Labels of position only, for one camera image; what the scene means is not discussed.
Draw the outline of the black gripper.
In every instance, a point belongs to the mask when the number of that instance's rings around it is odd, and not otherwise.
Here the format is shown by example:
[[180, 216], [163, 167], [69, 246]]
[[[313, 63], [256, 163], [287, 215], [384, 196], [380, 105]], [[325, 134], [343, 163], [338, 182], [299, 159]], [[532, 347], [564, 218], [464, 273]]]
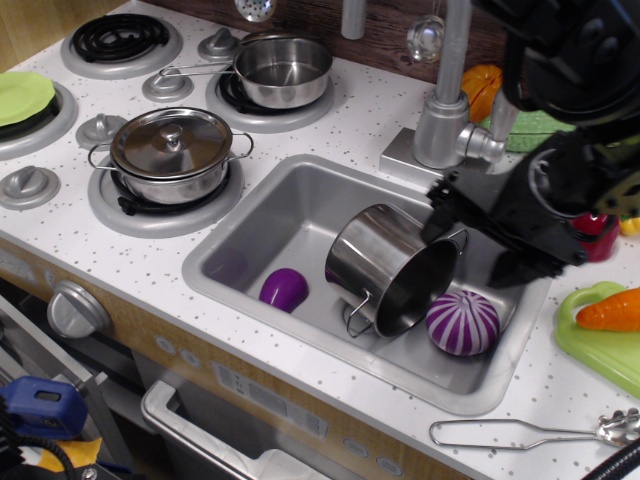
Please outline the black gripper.
[[505, 251], [495, 260], [488, 281], [494, 289], [528, 284], [537, 275], [559, 275], [568, 265], [580, 266], [587, 254], [569, 217], [585, 211], [573, 198], [569, 172], [582, 160], [580, 134], [554, 134], [515, 167], [486, 173], [465, 165], [448, 168], [427, 193], [433, 212], [421, 238], [430, 244], [456, 223], [477, 230]]

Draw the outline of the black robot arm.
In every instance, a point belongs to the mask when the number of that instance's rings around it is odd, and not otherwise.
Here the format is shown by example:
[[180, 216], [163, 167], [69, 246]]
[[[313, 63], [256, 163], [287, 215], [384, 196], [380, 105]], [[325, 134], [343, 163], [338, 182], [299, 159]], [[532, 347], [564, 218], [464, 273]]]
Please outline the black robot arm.
[[[435, 91], [424, 104], [414, 158], [438, 169], [422, 236], [462, 223], [503, 247], [493, 288], [559, 275], [583, 264], [586, 213], [639, 212], [639, 5], [635, 1], [482, 1], [507, 32], [503, 84], [489, 129], [469, 120], [461, 76], [472, 3], [447, 5]], [[541, 110], [569, 125], [511, 170], [492, 174], [516, 116]]]

